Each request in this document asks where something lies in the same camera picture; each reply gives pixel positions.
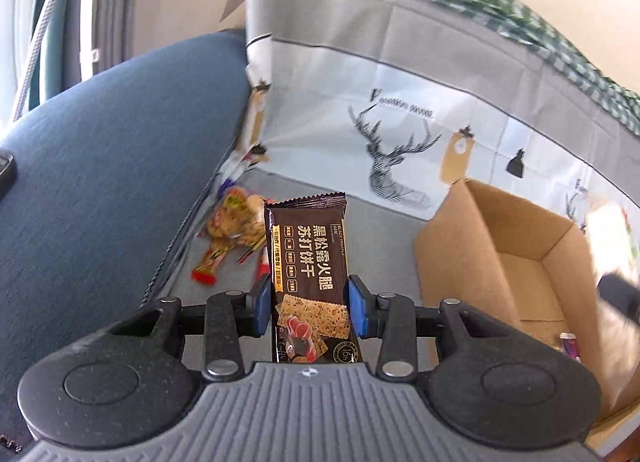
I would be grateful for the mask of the clear bag of cookies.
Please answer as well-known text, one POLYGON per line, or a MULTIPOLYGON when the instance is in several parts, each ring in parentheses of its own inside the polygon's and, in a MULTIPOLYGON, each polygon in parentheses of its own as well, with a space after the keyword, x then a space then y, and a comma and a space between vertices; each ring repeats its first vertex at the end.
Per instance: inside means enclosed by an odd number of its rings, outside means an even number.
POLYGON ((214 208, 206 223, 212 239, 207 251, 209 260, 224 257, 235 247, 255 251, 266 241, 265 200, 239 186, 231 186, 214 208))

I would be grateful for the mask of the dark brown cracker packet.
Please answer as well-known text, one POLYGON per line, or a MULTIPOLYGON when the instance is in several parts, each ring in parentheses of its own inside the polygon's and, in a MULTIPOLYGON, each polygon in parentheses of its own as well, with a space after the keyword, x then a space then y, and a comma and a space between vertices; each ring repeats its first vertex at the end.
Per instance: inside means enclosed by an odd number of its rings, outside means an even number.
POLYGON ((265 206, 274 359, 280 364, 361 360, 348 309, 346 207, 344 193, 265 206))

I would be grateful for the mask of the red chip packet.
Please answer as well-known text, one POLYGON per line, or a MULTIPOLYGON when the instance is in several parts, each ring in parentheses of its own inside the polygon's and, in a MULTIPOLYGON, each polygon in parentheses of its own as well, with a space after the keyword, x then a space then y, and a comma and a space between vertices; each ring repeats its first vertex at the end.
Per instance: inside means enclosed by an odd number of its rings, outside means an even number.
POLYGON ((269 248, 265 245, 260 253, 260 260, 257 264, 255 281, 262 283, 266 278, 270 276, 270 260, 269 260, 269 248))

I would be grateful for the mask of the purple candy wrapper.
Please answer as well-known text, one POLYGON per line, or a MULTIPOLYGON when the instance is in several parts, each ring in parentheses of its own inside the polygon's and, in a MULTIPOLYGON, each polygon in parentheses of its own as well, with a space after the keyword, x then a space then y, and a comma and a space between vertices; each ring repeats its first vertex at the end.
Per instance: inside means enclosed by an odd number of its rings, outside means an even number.
POLYGON ((580 348, 576 335, 570 332, 561 332, 559 338, 562 351, 565 352, 568 357, 581 362, 582 355, 580 355, 580 348))

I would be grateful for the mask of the small red peanut packet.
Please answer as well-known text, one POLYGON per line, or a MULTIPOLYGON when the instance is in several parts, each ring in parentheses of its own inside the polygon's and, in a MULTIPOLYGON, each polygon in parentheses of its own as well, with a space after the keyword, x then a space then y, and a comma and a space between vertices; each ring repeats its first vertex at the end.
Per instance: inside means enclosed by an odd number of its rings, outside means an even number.
POLYGON ((201 260, 192 271, 191 279, 204 286, 213 286, 217 282, 216 272, 228 252, 233 249, 233 243, 227 239, 214 239, 201 260))

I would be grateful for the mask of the open cardboard box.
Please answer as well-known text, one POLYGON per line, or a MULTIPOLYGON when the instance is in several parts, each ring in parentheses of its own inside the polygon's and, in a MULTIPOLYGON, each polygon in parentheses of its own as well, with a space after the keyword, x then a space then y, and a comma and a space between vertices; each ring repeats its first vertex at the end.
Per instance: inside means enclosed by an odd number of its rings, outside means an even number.
POLYGON ((597 261, 615 250, 524 198, 460 179, 414 239, 424 303, 447 297, 552 347, 575 335, 605 418, 639 400, 639 328, 600 297, 597 261))

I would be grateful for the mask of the grey deer print cover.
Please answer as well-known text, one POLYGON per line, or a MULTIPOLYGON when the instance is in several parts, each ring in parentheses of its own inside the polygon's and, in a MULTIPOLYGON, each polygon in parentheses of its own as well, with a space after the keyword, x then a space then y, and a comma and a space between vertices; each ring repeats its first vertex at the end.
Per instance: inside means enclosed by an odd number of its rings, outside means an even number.
POLYGON ((429 219, 457 179, 583 223, 639 218, 632 135, 527 48, 427 0, 229 0, 252 95, 236 150, 429 219))

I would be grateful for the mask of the white floor lamp stand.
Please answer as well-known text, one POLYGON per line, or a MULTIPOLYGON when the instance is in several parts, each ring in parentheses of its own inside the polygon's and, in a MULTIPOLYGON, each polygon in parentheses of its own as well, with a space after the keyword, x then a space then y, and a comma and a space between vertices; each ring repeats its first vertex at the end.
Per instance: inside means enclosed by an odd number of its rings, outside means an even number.
POLYGON ((32 82, 32 76, 41 52, 42 41, 46 34, 53 11, 56 7, 58 0, 44 0, 40 14, 37 19, 37 23, 32 34, 32 38, 29 42, 27 62, 23 77, 21 81, 17 83, 16 95, 14 97, 14 103, 12 107, 12 121, 16 122, 20 120, 25 111, 26 100, 29 97, 30 82, 32 82))

